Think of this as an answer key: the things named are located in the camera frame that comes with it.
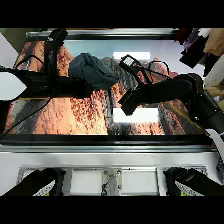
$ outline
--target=black frame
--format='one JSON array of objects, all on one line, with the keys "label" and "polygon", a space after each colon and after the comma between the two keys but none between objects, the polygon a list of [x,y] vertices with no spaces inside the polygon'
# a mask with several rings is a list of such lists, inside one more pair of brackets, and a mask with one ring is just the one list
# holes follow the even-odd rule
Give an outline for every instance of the black frame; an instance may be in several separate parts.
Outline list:
[{"label": "black frame", "polygon": [[[65,40],[174,40],[176,30],[170,34],[71,34]],[[38,35],[38,40],[45,41],[48,35]],[[25,42],[36,41],[32,34],[27,34]],[[9,102],[0,102],[0,133],[4,131],[9,111]],[[13,146],[167,146],[167,145],[206,145],[211,146],[212,140],[206,135],[51,135],[51,134],[8,134],[0,142],[2,145]]]}]

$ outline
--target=metal bracket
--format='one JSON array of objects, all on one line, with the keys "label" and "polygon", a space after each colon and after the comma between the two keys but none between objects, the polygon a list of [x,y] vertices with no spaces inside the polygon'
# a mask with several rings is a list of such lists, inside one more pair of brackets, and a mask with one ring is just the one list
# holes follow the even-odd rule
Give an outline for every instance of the metal bracket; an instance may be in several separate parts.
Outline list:
[{"label": "metal bracket", "polygon": [[122,169],[103,169],[102,196],[121,196]]}]

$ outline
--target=display screen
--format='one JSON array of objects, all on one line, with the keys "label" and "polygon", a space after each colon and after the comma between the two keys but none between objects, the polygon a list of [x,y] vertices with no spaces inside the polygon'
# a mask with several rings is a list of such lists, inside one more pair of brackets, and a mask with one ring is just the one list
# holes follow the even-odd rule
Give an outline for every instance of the display screen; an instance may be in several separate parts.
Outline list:
[{"label": "display screen", "polygon": [[[129,88],[135,88],[135,78],[119,66],[125,54],[136,58],[143,66],[152,60],[162,60],[169,65],[170,73],[161,63],[154,63],[152,70],[171,78],[193,72],[179,58],[182,48],[173,40],[73,40],[65,41],[58,50],[58,75],[68,76],[70,62],[81,53],[89,52],[101,59],[119,77],[109,90],[94,91],[91,98],[53,98],[39,113],[14,128],[10,134],[58,135],[186,135],[203,131],[190,121],[187,110],[179,100],[138,106],[133,115],[126,116],[118,101]],[[17,63],[33,54],[44,60],[44,42],[26,42]],[[43,71],[43,65],[30,58],[18,69]],[[196,67],[196,73],[202,73]],[[153,83],[165,78],[152,73]],[[41,107],[47,99],[18,99],[11,103],[6,129],[27,114]]]}]

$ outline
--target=gray cloth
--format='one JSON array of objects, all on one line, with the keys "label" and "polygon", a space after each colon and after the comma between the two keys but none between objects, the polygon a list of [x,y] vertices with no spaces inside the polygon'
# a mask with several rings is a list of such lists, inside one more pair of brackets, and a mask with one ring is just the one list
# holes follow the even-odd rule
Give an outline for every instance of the gray cloth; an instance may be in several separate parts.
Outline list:
[{"label": "gray cloth", "polygon": [[69,64],[70,77],[84,78],[95,89],[110,89],[118,82],[118,76],[90,53],[82,53]]}]

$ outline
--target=purple fabric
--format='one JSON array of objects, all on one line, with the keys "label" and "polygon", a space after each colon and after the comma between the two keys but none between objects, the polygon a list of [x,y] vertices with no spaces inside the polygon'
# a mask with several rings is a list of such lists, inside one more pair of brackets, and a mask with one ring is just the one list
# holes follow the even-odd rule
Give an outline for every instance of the purple fabric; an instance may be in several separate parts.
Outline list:
[{"label": "purple fabric", "polygon": [[191,34],[187,38],[187,40],[184,42],[184,49],[188,50],[191,45],[199,38],[198,33],[199,33],[200,28],[193,28]]}]

